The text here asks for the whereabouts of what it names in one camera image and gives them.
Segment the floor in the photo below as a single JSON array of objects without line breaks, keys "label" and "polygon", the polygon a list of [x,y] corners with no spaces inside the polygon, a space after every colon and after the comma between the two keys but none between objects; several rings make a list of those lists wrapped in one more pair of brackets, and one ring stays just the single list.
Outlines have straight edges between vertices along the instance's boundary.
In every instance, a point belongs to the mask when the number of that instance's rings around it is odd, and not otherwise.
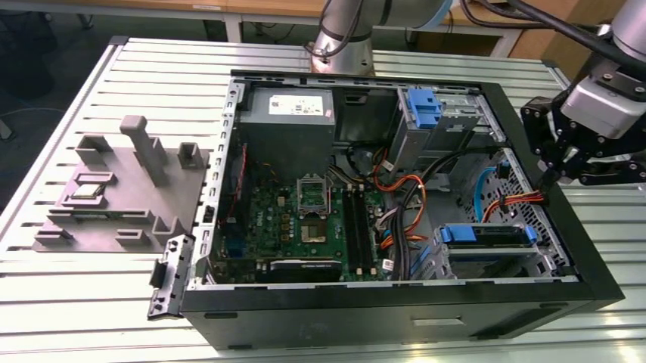
[{"label": "floor", "polygon": [[[14,132],[10,140],[0,141],[0,212],[63,116],[63,112],[55,110],[6,113],[42,107],[65,111],[113,36],[203,41],[209,31],[210,39],[226,41],[225,24],[217,21],[97,16],[94,28],[83,30],[77,15],[53,14],[50,26],[58,48],[43,59],[55,79],[53,91],[41,98],[24,100],[0,88],[0,120]],[[303,45],[317,34],[317,27],[306,25],[246,23],[243,27],[249,43]],[[373,42],[376,49],[409,50],[404,31],[376,30]]]}]

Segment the ram slot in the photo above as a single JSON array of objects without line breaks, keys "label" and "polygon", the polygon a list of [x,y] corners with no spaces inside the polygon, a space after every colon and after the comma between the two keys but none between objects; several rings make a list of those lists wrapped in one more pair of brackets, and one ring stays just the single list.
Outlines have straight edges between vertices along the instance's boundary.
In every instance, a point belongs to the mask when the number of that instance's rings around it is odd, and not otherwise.
[{"label": "ram slot", "polygon": [[372,248],[372,236],[368,226],[368,209],[366,201],[364,199],[364,193],[354,193],[354,226],[357,228],[357,241],[361,255],[361,267],[364,273],[370,274],[372,268],[376,266],[373,263],[373,248]]},{"label": "ram slot", "polygon": [[343,222],[346,224],[347,265],[349,270],[355,272],[362,266],[362,260],[357,238],[357,225],[354,223],[354,203],[351,194],[354,194],[351,191],[343,192]]}]

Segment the motherboard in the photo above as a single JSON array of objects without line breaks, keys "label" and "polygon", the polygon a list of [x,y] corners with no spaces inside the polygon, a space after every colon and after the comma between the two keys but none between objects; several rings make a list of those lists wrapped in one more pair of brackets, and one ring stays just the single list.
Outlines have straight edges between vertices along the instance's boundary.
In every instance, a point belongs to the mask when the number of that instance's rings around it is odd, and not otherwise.
[{"label": "motherboard", "polygon": [[[245,237],[226,239],[226,258],[214,261],[219,283],[267,282],[273,269],[309,281],[329,280],[330,274],[339,274],[339,281],[384,278],[376,267],[376,233],[368,227],[384,213],[382,194],[345,188],[325,188],[322,193],[306,185],[301,190],[254,188]],[[303,213],[303,206],[323,205],[325,213]],[[305,277],[307,269],[311,276]],[[287,281],[290,276],[279,277],[279,282]]]}]

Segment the metal bracket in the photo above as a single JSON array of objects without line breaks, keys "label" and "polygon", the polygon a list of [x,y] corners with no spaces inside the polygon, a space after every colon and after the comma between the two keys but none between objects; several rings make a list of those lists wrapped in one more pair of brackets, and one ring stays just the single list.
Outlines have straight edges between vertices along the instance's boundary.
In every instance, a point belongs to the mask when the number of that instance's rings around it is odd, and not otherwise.
[{"label": "metal bracket", "polygon": [[149,320],[183,318],[181,305],[194,246],[195,237],[190,234],[171,238],[165,248],[165,256],[155,261],[150,283],[155,291]]}]

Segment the open computer tower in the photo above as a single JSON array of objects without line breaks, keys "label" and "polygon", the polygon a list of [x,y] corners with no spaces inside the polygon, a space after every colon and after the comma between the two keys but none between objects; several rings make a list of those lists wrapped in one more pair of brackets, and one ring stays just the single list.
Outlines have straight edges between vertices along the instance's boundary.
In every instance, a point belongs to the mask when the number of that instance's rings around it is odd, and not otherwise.
[{"label": "open computer tower", "polygon": [[234,71],[225,103],[150,319],[218,349],[429,343],[624,298],[560,187],[514,197],[541,170],[500,85]]}]

